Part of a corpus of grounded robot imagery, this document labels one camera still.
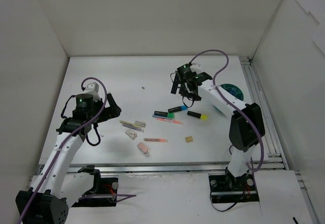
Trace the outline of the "yellow slim pen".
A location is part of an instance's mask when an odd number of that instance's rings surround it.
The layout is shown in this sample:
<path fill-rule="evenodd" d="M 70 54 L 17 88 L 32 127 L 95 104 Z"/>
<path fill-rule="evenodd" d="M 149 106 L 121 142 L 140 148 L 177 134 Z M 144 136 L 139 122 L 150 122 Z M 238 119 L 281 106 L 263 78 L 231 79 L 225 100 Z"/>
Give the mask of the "yellow slim pen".
<path fill-rule="evenodd" d="M 120 122 L 121 124 L 125 124 L 125 125 L 129 125 L 129 126 L 132 126 L 132 127 L 135 127 L 135 128 L 142 129 L 141 126 L 138 126 L 138 125 L 136 125 L 136 124 L 134 124 L 134 123 L 130 123 L 130 122 L 127 122 L 127 121 L 124 121 L 124 120 L 120 120 L 119 122 Z"/>

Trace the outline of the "blue cap black highlighter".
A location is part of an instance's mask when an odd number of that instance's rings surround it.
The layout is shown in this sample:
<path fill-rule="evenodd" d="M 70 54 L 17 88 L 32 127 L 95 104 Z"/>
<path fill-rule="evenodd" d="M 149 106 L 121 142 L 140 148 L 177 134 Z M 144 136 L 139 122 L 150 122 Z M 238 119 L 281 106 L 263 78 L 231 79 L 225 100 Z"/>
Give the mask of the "blue cap black highlighter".
<path fill-rule="evenodd" d="M 181 105 L 181 106 L 169 108 L 168 112 L 169 113 L 176 113 L 176 112 L 181 112 L 181 111 L 184 111 L 184 110 L 187 110 L 187 107 L 185 105 Z"/>

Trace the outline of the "green cap black highlighter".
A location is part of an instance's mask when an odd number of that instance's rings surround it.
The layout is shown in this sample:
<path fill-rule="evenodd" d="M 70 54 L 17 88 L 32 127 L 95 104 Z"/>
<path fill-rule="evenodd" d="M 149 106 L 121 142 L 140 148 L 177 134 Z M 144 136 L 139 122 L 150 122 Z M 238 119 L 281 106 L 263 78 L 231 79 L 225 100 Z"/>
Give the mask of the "green cap black highlighter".
<path fill-rule="evenodd" d="M 168 119 L 174 119 L 175 118 L 174 113 L 163 112 L 163 111 L 154 111 L 153 115 L 158 116 L 158 117 L 168 118 Z"/>

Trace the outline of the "yellow cap black highlighter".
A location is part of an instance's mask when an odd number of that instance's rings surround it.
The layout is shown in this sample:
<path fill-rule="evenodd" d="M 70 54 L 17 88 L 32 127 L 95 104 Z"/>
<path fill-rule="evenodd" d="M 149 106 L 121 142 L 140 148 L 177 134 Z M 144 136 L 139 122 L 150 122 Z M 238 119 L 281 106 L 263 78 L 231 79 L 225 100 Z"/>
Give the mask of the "yellow cap black highlighter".
<path fill-rule="evenodd" d="M 197 112 L 193 112 L 193 111 L 188 111 L 187 112 L 188 116 L 200 119 L 200 120 L 207 120 L 208 116 L 205 114 L 201 114 L 201 113 L 197 113 Z"/>

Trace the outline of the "orange pink slim pen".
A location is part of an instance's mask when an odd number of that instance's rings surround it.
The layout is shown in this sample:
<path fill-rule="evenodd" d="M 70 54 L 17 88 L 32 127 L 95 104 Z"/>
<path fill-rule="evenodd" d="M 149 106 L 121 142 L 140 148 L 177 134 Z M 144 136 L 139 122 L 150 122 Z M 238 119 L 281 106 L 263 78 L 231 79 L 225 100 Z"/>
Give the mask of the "orange pink slim pen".
<path fill-rule="evenodd" d="M 161 138 L 144 138 L 145 142 L 159 142 L 159 143 L 168 143 L 167 139 L 161 139 Z"/>

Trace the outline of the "blue slim pen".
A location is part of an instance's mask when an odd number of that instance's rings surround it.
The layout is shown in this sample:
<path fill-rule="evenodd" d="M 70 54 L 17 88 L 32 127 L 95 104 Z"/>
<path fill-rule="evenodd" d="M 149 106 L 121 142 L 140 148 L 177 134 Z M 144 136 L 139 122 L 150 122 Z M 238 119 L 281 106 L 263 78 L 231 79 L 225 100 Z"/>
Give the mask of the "blue slim pen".
<path fill-rule="evenodd" d="M 168 117 L 164 117 L 164 116 L 158 116 L 158 115 L 152 115 L 153 118 L 159 118 L 159 119 L 170 119 Z"/>

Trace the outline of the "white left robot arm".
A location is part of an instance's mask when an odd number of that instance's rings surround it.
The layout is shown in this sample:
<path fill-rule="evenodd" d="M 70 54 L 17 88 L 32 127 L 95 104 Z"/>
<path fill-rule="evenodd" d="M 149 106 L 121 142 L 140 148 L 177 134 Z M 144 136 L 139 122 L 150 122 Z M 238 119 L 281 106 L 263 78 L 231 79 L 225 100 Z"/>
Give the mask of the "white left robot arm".
<path fill-rule="evenodd" d="M 101 173 L 92 165 L 78 170 L 67 185 L 63 183 L 88 133 L 99 123 L 118 117 L 121 109 L 110 93 L 101 99 L 97 92 L 83 92 L 75 99 L 76 108 L 57 129 L 56 143 L 41 173 L 28 190 L 16 196 L 18 223 L 65 223 L 75 203 L 101 189 Z"/>

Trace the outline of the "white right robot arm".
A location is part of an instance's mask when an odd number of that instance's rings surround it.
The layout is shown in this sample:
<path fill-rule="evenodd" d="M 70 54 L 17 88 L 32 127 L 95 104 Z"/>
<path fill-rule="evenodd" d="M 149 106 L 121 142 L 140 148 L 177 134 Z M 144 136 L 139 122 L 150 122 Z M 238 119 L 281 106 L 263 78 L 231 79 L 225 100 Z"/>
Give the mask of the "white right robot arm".
<path fill-rule="evenodd" d="M 225 184 L 230 189 L 237 189 L 244 184 L 257 144 L 261 148 L 261 161 L 264 160 L 262 137 L 265 126 L 262 111 L 258 104 L 248 104 L 227 92 L 207 73 L 197 73 L 191 65 L 184 64 L 177 68 L 171 93 L 179 92 L 193 101 L 204 99 L 230 118 L 229 140 L 233 151 L 231 161 L 225 169 Z"/>

